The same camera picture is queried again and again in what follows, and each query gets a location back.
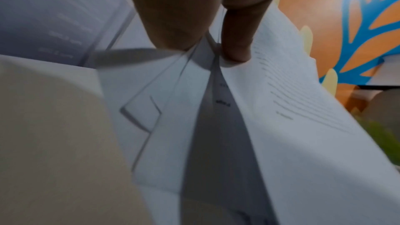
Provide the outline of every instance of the finger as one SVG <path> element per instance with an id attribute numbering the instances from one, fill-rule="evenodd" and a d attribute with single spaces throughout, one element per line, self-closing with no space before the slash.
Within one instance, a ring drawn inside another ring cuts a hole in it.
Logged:
<path id="1" fill-rule="evenodd" d="M 187 50 L 211 25 L 222 0 L 133 0 L 158 48 Z"/>
<path id="2" fill-rule="evenodd" d="M 223 0 L 227 12 L 222 28 L 226 58 L 245 62 L 251 58 L 253 36 L 272 0 Z"/>

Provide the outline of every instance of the blue branch design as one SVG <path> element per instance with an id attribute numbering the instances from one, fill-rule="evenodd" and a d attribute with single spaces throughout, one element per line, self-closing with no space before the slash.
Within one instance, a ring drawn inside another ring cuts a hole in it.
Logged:
<path id="1" fill-rule="evenodd" d="M 351 0 L 343 0 L 342 2 L 342 48 L 340 52 L 340 57 L 333 69 L 338 75 L 339 83 L 349 83 L 354 85 L 364 85 L 366 84 L 370 77 L 361 76 L 365 71 L 377 66 L 383 62 L 383 57 L 386 55 L 400 53 L 400 45 L 389 50 L 385 54 L 362 64 L 352 70 L 340 73 L 349 59 L 354 55 L 359 47 L 361 47 L 365 42 L 378 36 L 380 34 L 400 29 L 400 21 L 387 24 L 378 28 L 370 29 L 373 22 L 379 17 L 379 15 L 384 12 L 393 3 L 399 0 L 371 0 L 369 3 L 366 0 L 359 0 L 362 21 L 361 25 L 354 37 L 354 40 L 349 42 L 349 18 L 350 18 L 350 2 Z"/>

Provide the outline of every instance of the open book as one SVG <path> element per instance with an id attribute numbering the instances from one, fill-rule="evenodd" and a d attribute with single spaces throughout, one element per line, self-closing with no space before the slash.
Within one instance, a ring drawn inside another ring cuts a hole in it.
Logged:
<path id="1" fill-rule="evenodd" d="M 120 146 L 156 224 L 400 221 L 400 175 L 321 87 L 276 6 L 250 61 L 214 46 L 208 36 L 186 53 L 99 54 Z"/>

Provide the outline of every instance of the stack of pages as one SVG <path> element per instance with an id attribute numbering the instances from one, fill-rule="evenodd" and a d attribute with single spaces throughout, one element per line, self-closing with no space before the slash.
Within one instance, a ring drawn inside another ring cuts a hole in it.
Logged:
<path id="1" fill-rule="evenodd" d="M 399 224 L 400 175 L 318 82 L 271 5 L 252 59 L 216 50 L 98 54 L 114 129 L 155 224 Z"/>

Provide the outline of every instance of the page spread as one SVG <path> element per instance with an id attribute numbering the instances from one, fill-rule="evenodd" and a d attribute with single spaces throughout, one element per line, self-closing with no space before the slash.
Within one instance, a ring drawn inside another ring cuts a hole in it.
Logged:
<path id="1" fill-rule="evenodd" d="M 393 224 L 400 175 L 324 90 L 296 28 L 271 5 L 252 59 L 220 59 L 280 224 Z"/>

